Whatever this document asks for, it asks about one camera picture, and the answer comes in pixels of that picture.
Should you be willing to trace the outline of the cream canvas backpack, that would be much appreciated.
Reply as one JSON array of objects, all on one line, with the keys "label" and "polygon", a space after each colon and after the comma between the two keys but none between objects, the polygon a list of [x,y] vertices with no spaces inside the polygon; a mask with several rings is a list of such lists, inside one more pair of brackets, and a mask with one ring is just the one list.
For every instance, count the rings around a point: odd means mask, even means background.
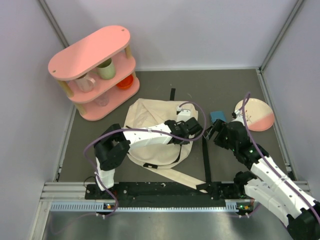
[{"label": "cream canvas backpack", "polygon": [[[148,128],[162,124],[167,120],[176,121],[178,119],[178,106],[189,110],[190,116],[198,119],[199,113],[192,103],[184,104],[182,101],[139,98],[129,107],[124,127]],[[198,185],[203,185],[205,182],[173,169],[189,156],[192,146],[192,143],[186,145],[152,144],[136,149],[131,148],[127,156],[133,163],[146,170],[196,189]]]}]

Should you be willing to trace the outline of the pink three-tier shelf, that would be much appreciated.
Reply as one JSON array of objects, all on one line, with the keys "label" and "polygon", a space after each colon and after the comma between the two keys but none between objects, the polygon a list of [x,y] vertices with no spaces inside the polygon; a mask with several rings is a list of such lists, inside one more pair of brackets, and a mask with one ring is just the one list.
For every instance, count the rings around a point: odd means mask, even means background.
[{"label": "pink three-tier shelf", "polygon": [[[140,82],[135,73],[136,60],[131,53],[130,40],[131,34],[125,27],[105,26],[56,53],[49,61],[48,72],[85,120],[103,119],[138,92]],[[116,74],[112,79],[102,79],[97,74],[97,66],[110,58]],[[74,81],[85,74],[96,81],[90,92],[82,92]],[[116,84],[129,75],[134,77],[132,86],[119,89]],[[105,92],[109,103],[98,106],[95,99]]]}]

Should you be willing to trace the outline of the orange bowl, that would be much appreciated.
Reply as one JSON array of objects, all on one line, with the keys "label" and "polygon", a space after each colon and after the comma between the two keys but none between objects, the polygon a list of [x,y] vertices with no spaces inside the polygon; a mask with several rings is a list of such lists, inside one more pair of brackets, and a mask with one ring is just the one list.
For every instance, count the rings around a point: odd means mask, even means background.
[{"label": "orange bowl", "polygon": [[116,86],[121,90],[126,90],[132,86],[134,82],[134,77],[132,75],[127,76],[122,81],[116,84]]}]

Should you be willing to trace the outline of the clear glass cup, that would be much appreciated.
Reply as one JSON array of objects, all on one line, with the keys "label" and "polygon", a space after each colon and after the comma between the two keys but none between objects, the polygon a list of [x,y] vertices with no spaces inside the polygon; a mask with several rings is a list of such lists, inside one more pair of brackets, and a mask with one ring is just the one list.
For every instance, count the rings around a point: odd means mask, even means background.
[{"label": "clear glass cup", "polygon": [[94,102],[99,106],[99,107],[104,107],[109,104],[109,94],[107,92],[104,92],[101,94],[99,97],[97,97]]}]

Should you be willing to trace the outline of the green mug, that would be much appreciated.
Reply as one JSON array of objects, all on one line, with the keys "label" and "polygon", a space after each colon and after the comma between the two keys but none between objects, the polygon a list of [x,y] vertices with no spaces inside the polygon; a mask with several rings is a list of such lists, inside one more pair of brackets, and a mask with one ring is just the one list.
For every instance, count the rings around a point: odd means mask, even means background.
[{"label": "green mug", "polygon": [[116,75],[116,68],[111,58],[99,64],[96,69],[98,75],[104,80],[110,80]]}]

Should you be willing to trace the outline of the blue wallet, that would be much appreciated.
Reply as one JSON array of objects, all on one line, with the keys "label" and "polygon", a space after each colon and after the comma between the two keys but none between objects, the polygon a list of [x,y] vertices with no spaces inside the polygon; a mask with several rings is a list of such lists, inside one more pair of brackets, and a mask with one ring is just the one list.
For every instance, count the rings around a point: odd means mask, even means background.
[{"label": "blue wallet", "polygon": [[222,120],[224,122],[227,121],[225,114],[223,111],[219,110],[219,111],[212,111],[210,113],[210,120],[211,123],[213,124],[216,120]]}]

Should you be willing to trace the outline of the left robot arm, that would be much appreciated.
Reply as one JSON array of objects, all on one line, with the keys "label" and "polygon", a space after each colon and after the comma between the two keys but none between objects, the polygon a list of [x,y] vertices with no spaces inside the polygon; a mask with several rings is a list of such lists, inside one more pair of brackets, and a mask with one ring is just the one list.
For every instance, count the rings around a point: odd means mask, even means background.
[{"label": "left robot arm", "polygon": [[97,164],[97,194],[105,199],[113,194],[115,169],[133,150],[157,145],[178,145],[181,149],[202,135],[203,128],[194,117],[180,121],[167,120],[142,128],[121,128],[119,124],[112,125],[93,145]]}]

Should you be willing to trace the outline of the pink mug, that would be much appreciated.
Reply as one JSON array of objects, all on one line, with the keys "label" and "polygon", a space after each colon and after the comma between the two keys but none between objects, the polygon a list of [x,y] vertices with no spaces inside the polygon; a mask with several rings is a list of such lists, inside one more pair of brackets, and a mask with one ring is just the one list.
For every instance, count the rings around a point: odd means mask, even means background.
[{"label": "pink mug", "polygon": [[77,87],[84,93],[91,92],[96,86],[96,80],[88,73],[76,78],[74,80]]}]

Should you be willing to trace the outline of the pink cream plate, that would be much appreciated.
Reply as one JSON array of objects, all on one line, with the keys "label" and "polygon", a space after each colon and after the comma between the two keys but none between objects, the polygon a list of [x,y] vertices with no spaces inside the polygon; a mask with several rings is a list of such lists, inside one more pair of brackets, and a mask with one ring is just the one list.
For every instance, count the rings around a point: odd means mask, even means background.
[{"label": "pink cream plate", "polygon": [[271,128],[275,115],[271,107],[257,98],[250,98],[244,106],[244,116],[250,131],[263,132]]}]

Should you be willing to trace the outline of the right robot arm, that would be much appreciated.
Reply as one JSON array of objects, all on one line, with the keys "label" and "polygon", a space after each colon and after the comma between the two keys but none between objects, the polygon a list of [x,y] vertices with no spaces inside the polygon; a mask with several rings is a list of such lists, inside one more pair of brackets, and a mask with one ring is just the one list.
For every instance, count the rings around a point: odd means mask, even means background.
[{"label": "right robot arm", "polygon": [[240,121],[217,119],[204,133],[215,145],[231,150],[247,167],[233,180],[239,198],[255,199],[272,212],[294,240],[320,238],[320,202],[305,193],[274,162],[263,147],[254,143]]}]

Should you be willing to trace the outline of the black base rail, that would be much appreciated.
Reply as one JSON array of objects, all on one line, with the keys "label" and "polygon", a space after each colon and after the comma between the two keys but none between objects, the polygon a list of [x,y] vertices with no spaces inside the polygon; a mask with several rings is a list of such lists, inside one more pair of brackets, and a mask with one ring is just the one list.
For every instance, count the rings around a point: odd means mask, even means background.
[{"label": "black base rail", "polygon": [[129,207],[224,207],[226,200],[238,200],[232,183],[215,181],[208,193],[177,182],[119,182],[110,189],[119,206]]}]

